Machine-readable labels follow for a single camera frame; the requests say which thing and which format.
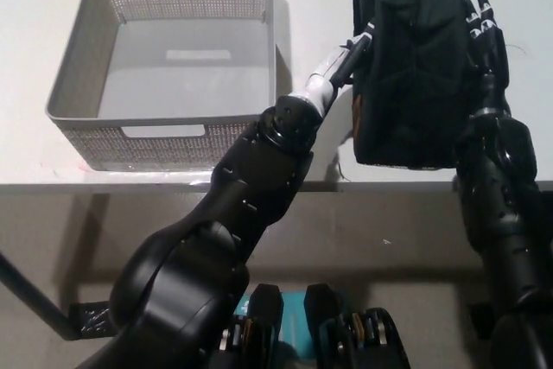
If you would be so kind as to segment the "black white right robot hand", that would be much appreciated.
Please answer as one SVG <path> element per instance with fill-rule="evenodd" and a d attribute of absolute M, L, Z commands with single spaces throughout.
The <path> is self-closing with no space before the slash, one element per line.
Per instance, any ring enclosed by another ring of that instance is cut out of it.
<path fill-rule="evenodd" d="M 511 115 L 505 91 L 510 83 L 505 37 L 489 0 L 463 0 L 469 33 L 468 56 L 474 68 L 482 111 Z"/>

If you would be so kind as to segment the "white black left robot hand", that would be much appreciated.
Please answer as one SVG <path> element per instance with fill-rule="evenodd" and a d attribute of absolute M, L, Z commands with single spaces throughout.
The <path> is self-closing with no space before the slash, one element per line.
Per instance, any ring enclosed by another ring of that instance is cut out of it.
<path fill-rule="evenodd" d="M 338 96 L 338 91 L 352 83 L 357 65 L 369 54 L 375 25 L 369 21 L 359 35 L 335 48 L 309 75 L 303 88 L 289 95 L 312 105 L 324 118 Z"/>

